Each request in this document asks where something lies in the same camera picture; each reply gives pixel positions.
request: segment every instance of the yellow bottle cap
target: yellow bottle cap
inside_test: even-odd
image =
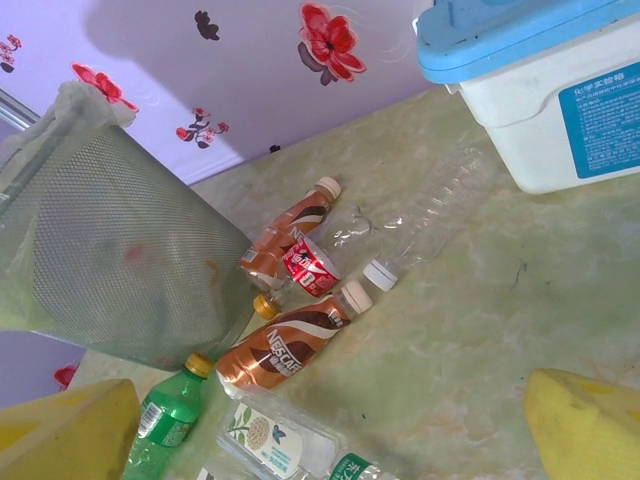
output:
[[[253,309],[265,320],[271,320],[280,313],[280,309],[269,302],[264,293],[261,293],[253,299]]]
[[[191,373],[202,378],[207,378],[211,370],[213,370],[213,362],[201,353],[192,353],[189,355],[184,366]]]

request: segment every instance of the water bottle label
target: water bottle label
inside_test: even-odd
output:
[[[290,478],[302,458],[302,438],[288,426],[241,403],[227,433],[277,478]]]
[[[371,463],[354,453],[347,453],[331,472],[329,480],[357,480]]]
[[[306,237],[302,237],[284,254],[282,260],[291,278],[309,294],[319,298],[331,290],[340,278],[329,259],[316,253],[318,249],[311,248],[310,244]]]
[[[187,436],[193,423],[176,420],[150,402],[142,405],[142,417],[138,427],[138,437],[164,447],[177,447]]]

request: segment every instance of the plastic container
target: plastic container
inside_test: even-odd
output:
[[[460,92],[518,186],[545,193],[640,171],[640,2],[437,0],[425,77]]]
[[[251,245],[238,264],[261,290],[279,288],[282,256],[303,235],[320,225],[342,190],[331,177],[322,177],[302,200],[277,216]]]
[[[388,292],[406,269],[433,260],[482,205],[497,166],[496,159],[476,148],[456,147],[437,160],[385,223],[385,248],[367,264],[365,277]]]
[[[262,480],[398,480],[352,453],[343,435],[261,388],[240,391],[218,443]]]
[[[362,285],[351,281],[318,303],[276,317],[220,358],[216,364],[220,383],[231,397],[245,385],[279,385],[308,365],[372,304]]]
[[[377,238],[374,232],[357,204],[334,210],[321,227],[311,232],[311,238],[303,236],[283,256],[275,276],[284,280],[279,288],[255,298],[256,312],[271,320],[285,307],[292,310],[328,293],[366,258],[366,250]]]
[[[142,417],[122,480],[159,480],[169,460],[200,416],[202,382],[213,364],[192,354],[182,372],[154,386],[142,402]]]

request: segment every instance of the plastic bottle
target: plastic bottle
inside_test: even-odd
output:
[[[222,386],[230,396],[244,385],[275,387],[304,368],[372,304],[362,285],[351,281],[318,303],[274,318],[218,360]]]
[[[256,312],[271,320],[284,307],[291,310],[325,295],[366,258],[367,248],[376,241],[374,232],[357,204],[335,209],[321,227],[300,238],[283,256],[275,273],[282,283],[254,299]]]
[[[322,177],[302,200],[267,226],[238,262],[258,288],[269,290],[280,286],[282,281],[276,278],[280,259],[302,235],[322,223],[341,192],[333,178]]]
[[[385,223],[386,248],[367,264],[365,277],[387,292],[407,268],[434,259],[488,196],[497,171],[495,159],[476,148],[439,159]]]
[[[352,453],[344,436],[264,389],[238,394],[218,443],[262,480],[398,480]]]
[[[202,382],[213,364],[194,353],[180,373],[154,386],[142,402],[138,435],[122,480],[162,478],[169,460],[200,415]]]

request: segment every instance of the red flower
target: red flower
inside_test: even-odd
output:
[[[325,7],[305,3],[300,9],[303,27],[300,36],[313,57],[326,65],[335,77],[353,82],[353,73],[362,73],[367,67],[351,50],[356,46],[356,34],[349,28],[347,17],[331,18]]]
[[[178,135],[178,138],[180,138],[180,140],[185,140],[189,135],[189,132],[187,132],[186,129],[179,127],[176,128],[176,135]]]
[[[9,35],[7,36],[7,40],[9,40],[9,42],[11,42],[11,45],[13,45],[16,48],[20,48],[22,47],[22,42],[20,41],[20,39],[14,35]]]
[[[71,383],[76,370],[78,370],[77,365],[67,365],[66,367],[59,368],[54,372],[53,379],[60,386],[61,392],[69,388],[69,384]]]
[[[81,81],[100,90],[109,103],[122,102],[134,112],[138,111],[138,107],[122,98],[122,90],[106,74],[95,73],[89,67],[79,63],[72,63],[71,68]]]
[[[191,110],[191,113],[193,113],[194,115],[198,115],[199,117],[210,117],[211,114],[209,112],[207,112],[204,108],[194,108],[193,110]]]

